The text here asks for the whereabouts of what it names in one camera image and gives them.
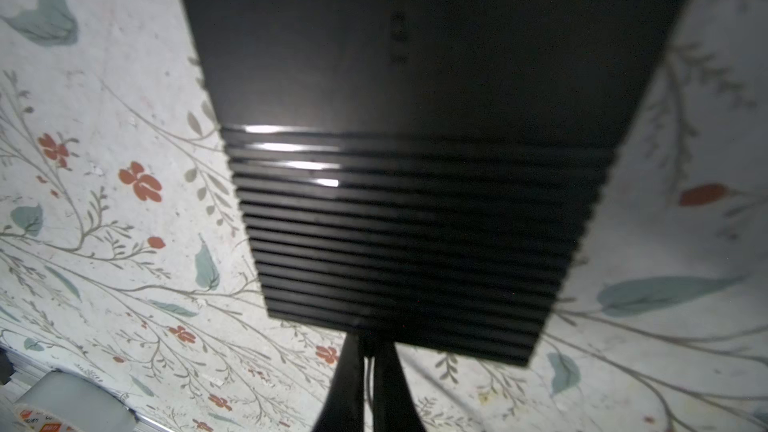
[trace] clear adhesive tape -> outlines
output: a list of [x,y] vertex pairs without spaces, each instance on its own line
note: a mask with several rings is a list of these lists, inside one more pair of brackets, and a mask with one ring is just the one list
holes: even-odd
[[63,372],[50,372],[14,404],[34,432],[131,432],[136,418],[120,400]]

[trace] floral wallpaper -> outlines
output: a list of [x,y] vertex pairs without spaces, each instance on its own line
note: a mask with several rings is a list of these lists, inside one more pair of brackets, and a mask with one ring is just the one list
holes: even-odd
[[[0,0],[0,344],[179,431],[309,430],[179,0]],[[768,427],[768,0],[689,0],[529,368],[400,346],[429,430]]]

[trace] red flower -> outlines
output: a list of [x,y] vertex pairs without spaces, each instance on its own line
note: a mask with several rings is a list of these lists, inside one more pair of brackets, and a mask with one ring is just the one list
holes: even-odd
[[190,344],[194,344],[195,339],[197,339],[197,337],[195,337],[192,332],[187,331],[187,329],[180,325],[176,328],[168,327],[168,331],[175,335],[176,338],[182,342],[189,342]]
[[155,202],[160,202],[163,200],[157,192],[162,190],[163,187],[155,177],[145,174],[144,168],[138,162],[131,162],[130,169],[121,168],[118,177],[120,177],[123,184],[133,184],[134,193],[142,201],[151,199]]
[[192,421],[197,424],[197,428],[198,429],[206,430],[206,432],[214,432],[214,429],[210,428],[210,426],[208,424],[206,424],[205,422],[198,422],[195,419],[192,419]]
[[216,397],[215,395],[211,394],[211,395],[208,397],[208,400],[210,400],[211,402],[213,402],[214,404],[216,404],[216,407],[218,407],[218,408],[227,409],[227,410],[229,410],[230,412],[232,411],[232,407],[230,407],[229,405],[227,405],[227,404],[226,404],[226,403],[227,403],[227,400],[226,400],[226,399],[223,399],[223,398],[221,398],[221,397]]
[[44,134],[43,137],[39,137],[38,144],[43,148],[43,153],[47,158],[58,161],[59,167],[67,166],[65,157],[69,157],[69,150],[67,150],[66,145],[57,144],[49,134]]
[[147,239],[147,244],[149,244],[152,248],[163,248],[165,247],[165,242],[163,242],[163,239],[160,237],[149,237]]
[[723,184],[704,184],[684,190],[680,194],[680,200],[678,200],[677,205],[680,207],[705,206],[720,200],[729,193],[730,190]]
[[317,357],[328,362],[328,364],[334,364],[339,360],[339,356],[336,355],[336,350],[333,347],[325,348],[318,345],[316,349],[317,352],[315,354],[317,354]]

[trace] roll of tape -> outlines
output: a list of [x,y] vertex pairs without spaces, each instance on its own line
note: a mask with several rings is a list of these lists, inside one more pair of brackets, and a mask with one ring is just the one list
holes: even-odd
[[131,432],[136,418],[97,386],[63,372],[51,372],[14,404],[34,432]]

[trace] black plastic panel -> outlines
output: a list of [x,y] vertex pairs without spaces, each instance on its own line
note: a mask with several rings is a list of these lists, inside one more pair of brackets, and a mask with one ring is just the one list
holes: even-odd
[[683,0],[184,0],[270,316],[525,364]]

